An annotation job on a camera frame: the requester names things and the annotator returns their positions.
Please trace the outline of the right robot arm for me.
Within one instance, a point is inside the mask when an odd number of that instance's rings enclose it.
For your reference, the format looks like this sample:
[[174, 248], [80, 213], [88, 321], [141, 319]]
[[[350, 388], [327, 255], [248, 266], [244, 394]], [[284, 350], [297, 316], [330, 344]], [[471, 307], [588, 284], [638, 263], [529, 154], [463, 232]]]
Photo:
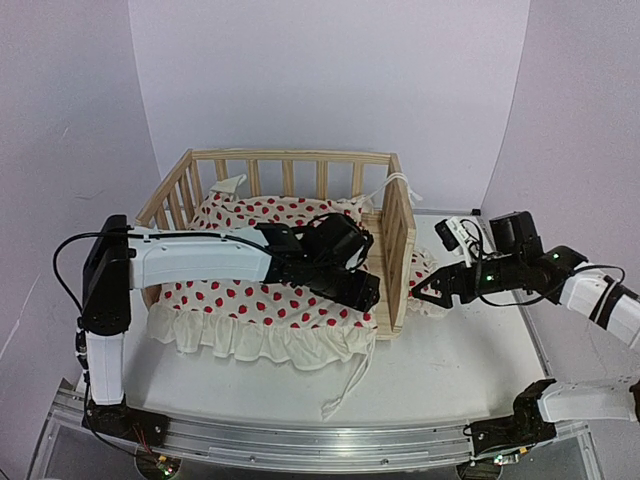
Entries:
[[[514, 212], [491, 220], [495, 250], [484, 250], [470, 221], [450, 218], [436, 233], [447, 250], [459, 249], [463, 261], [442, 267], [411, 289], [413, 298], [450, 309], [455, 300], [489, 305], [489, 295], [523, 290], [529, 305], [548, 301], [583, 315], [628, 348], [639, 347], [639, 295], [623, 279], [609, 276], [611, 266], [593, 264], [579, 252], [558, 246], [545, 250], [531, 214]], [[639, 418], [639, 380], [634, 376], [584, 383], [539, 381], [514, 402], [503, 433], [524, 443], [544, 423], [566, 420]]]

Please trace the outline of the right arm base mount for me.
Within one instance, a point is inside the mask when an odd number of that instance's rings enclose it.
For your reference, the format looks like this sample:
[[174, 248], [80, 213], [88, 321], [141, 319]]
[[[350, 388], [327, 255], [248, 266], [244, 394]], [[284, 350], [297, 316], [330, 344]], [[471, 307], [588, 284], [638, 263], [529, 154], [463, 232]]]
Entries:
[[555, 382], [555, 379], [545, 379], [530, 384], [514, 399], [511, 415], [470, 423], [464, 431], [471, 438], [473, 457], [511, 454], [520, 448], [553, 440], [555, 424], [543, 419], [538, 401]]

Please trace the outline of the wooden pet bed frame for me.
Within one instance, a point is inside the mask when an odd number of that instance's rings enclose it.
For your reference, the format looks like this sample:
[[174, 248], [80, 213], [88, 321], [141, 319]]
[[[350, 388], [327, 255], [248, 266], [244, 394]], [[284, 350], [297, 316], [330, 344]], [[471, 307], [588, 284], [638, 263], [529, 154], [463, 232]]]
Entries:
[[369, 165], [381, 166], [394, 178], [382, 187], [382, 204], [371, 213], [364, 213], [364, 227], [374, 237], [368, 256], [372, 273], [381, 279], [381, 298], [374, 314], [380, 340], [397, 338], [403, 328], [409, 298], [409, 278], [412, 253], [416, 242], [416, 225], [409, 199], [407, 181], [398, 156], [394, 153], [354, 152], [303, 149], [210, 149], [187, 150], [162, 180], [135, 218], [140, 226], [178, 229], [191, 221], [197, 207], [204, 201], [204, 175], [215, 173], [217, 180], [229, 177], [228, 164], [242, 162], [248, 175], [253, 196], [268, 191], [261, 177], [265, 162], [278, 162], [283, 195], [296, 194], [296, 169], [312, 173], [304, 187], [312, 186], [317, 198], [326, 199], [330, 192], [330, 169], [334, 164], [350, 168], [347, 183], [350, 194], [365, 192], [365, 172]]

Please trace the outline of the strawberry print ruffled mattress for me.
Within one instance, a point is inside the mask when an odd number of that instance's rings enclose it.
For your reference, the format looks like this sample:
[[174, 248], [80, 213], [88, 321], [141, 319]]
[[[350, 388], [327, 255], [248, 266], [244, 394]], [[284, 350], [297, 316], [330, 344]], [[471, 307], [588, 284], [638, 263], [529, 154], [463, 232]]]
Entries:
[[[302, 226], [321, 222], [324, 213], [342, 213], [356, 222], [373, 209], [364, 195], [313, 199], [237, 194], [239, 175], [216, 182], [188, 227], [239, 229], [258, 223]], [[149, 309], [148, 335], [181, 353], [208, 347], [221, 358], [241, 361], [265, 357], [291, 362], [303, 371], [370, 355], [377, 324], [371, 313], [333, 303], [310, 289], [290, 284], [263, 285], [242, 280], [166, 283]]]

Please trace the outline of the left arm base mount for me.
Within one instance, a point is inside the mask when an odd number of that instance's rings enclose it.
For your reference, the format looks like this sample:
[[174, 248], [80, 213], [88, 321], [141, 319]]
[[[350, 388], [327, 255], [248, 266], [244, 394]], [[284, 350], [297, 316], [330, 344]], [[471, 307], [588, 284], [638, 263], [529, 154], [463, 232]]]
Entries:
[[164, 445], [169, 423], [167, 415], [132, 408], [125, 401], [114, 405], [98, 405], [89, 400], [83, 418], [83, 426], [100, 436], [137, 442], [148, 447]]

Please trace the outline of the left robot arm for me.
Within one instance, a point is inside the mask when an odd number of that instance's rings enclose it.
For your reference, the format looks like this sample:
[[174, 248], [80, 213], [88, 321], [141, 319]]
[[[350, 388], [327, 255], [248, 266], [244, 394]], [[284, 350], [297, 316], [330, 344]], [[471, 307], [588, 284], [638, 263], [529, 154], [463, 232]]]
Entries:
[[155, 230], [112, 215], [98, 232], [73, 235], [56, 249], [91, 239], [82, 271], [77, 343], [96, 421], [114, 437], [134, 428], [125, 408], [124, 337], [131, 323], [130, 293], [190, 280], [287, 283], [368, 313], [380, 300], [379, 277], [362, 270], [374, 240], [339, 213], [300, 226], [257, 223], [234, 230]]

